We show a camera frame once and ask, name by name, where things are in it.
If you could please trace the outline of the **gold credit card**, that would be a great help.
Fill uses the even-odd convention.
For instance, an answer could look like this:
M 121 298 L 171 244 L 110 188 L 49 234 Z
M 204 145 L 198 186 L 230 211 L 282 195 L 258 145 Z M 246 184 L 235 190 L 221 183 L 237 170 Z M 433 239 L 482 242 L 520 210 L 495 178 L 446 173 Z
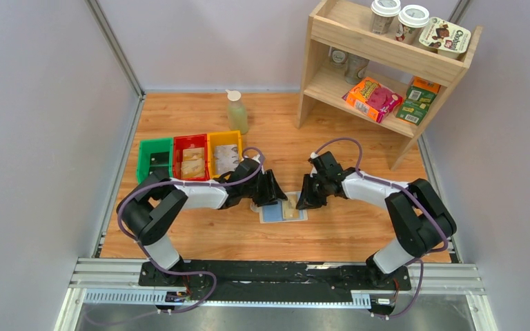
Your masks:
M 182 164 L 199 164 L 203 166 L 205 164 L 205 148 L 186 148 L 182 151 Z
M 282 218 L 284 221 L 298 220 L 302 218 L 300 211 L 297 209 L 298 198 L 295 194 L 290 194 L 287 199 L 282 201 Z

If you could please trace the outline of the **beige card holder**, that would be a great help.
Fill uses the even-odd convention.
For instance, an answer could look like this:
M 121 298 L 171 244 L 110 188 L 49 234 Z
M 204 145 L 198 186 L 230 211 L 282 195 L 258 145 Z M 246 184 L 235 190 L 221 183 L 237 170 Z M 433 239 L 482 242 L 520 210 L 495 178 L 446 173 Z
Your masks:
M 295 221 L 306 221 L 308 214 L 306 210 L 298 210 L 297 202 L 300 198 L 299 192 L 286 192 L 287 200 L 277 200 L 274 204 L 257 207 L 251 204 L 251 210 L 259 215 L 260 223 L 287 223 Z

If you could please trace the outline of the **black credit card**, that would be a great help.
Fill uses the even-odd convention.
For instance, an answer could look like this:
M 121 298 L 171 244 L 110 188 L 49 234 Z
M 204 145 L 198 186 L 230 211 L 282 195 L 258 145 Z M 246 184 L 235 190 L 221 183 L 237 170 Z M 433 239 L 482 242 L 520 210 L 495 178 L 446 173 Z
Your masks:
M 150 167 L 168 167 L 170 162 L 169 152 L 158 152 L 150 155 Z

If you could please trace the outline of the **green soap bottle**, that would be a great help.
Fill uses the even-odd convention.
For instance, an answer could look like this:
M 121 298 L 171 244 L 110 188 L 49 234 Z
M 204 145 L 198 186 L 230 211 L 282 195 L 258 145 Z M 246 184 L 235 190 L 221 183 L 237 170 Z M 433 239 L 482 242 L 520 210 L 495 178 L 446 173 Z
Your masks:
M 242 101 L 242 94 L 238 90 L 226 90 L 228 106 L 227 117 L 231 130 L 239 130 L 246 134 L 249 129 L 248 114 Z

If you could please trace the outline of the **red plastic bin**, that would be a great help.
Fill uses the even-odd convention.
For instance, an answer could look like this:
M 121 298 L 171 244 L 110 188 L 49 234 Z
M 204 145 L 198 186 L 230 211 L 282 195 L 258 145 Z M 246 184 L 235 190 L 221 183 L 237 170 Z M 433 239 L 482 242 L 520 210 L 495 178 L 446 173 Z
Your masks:
M 177 179 L 205 181 L 208 179 L 207 134 L 176 136 L 173 174 Z

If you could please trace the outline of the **orange pink snack box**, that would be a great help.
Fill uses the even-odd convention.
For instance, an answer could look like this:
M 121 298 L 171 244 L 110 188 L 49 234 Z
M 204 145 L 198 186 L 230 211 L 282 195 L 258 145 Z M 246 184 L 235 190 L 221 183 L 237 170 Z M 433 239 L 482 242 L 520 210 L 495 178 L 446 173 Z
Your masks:
M 404 99 L 377 80 L 365 77 L 343 96 L 343 100 L 372 121 L 381 123 Z

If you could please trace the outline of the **green plastic bin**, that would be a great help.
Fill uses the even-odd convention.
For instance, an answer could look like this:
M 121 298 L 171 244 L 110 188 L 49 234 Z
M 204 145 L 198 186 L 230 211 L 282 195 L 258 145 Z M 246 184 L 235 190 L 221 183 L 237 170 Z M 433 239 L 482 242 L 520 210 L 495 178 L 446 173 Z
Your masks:
M 156 169 L 165 169 L 173 176 L 173 138 L 141 140 L 137 160 L 137 182 L 141 183 Z

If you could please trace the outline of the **right glass jar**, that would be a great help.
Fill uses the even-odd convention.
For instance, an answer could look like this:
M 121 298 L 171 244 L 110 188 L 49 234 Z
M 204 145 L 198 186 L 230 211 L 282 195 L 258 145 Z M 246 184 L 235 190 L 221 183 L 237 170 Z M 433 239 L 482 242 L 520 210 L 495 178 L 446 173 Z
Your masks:
M 357 85 L 366 76 L 368 65 L 368 59 L 350 54 L 346 62 L 345 81 L 351 85 Z

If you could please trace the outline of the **glass jar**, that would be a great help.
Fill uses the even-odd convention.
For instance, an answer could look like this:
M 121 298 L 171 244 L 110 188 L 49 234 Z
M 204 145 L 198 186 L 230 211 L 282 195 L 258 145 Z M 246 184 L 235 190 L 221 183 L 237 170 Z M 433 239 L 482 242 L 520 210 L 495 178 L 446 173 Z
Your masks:
M 338 48 L 330 47 L 328 54 L 329 63 L 335 68 L 343 68 L 348 61 L 349 54 Z
M 351 85 L 357 85 L 366 76 L 368 65 L 368 59 L 350 54 L 346 62 L 345 81 Z

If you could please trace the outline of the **wooden shelf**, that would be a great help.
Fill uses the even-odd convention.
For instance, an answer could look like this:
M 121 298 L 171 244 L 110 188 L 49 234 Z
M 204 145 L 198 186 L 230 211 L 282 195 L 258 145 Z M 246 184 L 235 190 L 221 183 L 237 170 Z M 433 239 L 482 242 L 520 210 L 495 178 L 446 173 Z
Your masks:
M 304 124 L 318 101 L 364 120 L 369 119 L 343 100 L 349 85 L 341 72 L 329 64 L 330 48 L 438 83 L 442 88 L 420 125 L 406 123 L 395 118 L 394 114 L 380 124 L 402 135 L 400 150 L 389 161 L 390 169 L 396 170 L 469 70 L 483 27 L 475 27 L 467 52 L 454 60 L 421 49 L 416 43 L 407 45 L 396 41 L 395 28 L 390 28 L 385 35 L 373 34 L 369 31 L 370 23 L 371 9 L 350 1 L 321 1 L 309 14 L 295 125 Z

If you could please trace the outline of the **green orange juice box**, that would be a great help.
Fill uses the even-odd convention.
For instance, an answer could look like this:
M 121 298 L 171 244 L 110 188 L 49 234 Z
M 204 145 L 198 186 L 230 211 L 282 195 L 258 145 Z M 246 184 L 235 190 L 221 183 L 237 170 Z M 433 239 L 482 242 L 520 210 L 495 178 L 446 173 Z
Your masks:
M 414 76 L 395 117 L 415 126 L 420 125 L 440 89 L 440 84 Z

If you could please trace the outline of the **left paper coffee cup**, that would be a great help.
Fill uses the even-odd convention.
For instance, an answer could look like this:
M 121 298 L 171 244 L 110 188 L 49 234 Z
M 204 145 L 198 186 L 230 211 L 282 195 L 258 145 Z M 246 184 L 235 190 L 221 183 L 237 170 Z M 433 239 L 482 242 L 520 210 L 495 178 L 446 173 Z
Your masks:
M 374 0 L 371 4 L 371 32 L 386 34 L 400 10 L 400 0 Z

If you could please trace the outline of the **right paper coffee cup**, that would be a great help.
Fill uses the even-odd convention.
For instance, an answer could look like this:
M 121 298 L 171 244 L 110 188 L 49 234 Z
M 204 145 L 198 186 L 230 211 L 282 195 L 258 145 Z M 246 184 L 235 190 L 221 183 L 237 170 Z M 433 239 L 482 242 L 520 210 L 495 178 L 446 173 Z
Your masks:
M 395 40 L 411 45 L 428 24 L 430 13 L 420 5 L 407 5 L 399 12 Z

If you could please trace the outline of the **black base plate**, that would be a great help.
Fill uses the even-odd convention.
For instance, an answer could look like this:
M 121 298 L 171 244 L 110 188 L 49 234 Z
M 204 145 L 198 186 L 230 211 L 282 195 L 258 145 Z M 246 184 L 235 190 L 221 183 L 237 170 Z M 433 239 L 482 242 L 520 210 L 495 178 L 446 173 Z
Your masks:
M 389 278 L 371 276 L 364 264 L 288 261 L 180 261 L 177 272 L 195 272 L 183 277 L 158 271 L 143 263 L 138 284 L 151 287 L 184 287 L 192 299 L 208 295 L 212 301 L 344 303 L 354 290 L 411 289 L 409 273 L 400 268 Z

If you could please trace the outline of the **aluminium frame rail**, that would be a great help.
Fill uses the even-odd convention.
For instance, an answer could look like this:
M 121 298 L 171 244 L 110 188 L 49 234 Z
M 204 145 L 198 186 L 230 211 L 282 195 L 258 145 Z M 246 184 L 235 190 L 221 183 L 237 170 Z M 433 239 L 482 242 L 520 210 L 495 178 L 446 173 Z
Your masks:
M 476 330 L 495 330 L 484 285 L 473 264 L 411 265 L 374 285 L 363 263 L 189 260 L 163 273 L 144 259 L 80 258 L 56 330 L 74 330 L 87 303 L 232 308 L 342 308 L 360 312 L 414 298 L 457 298 Z

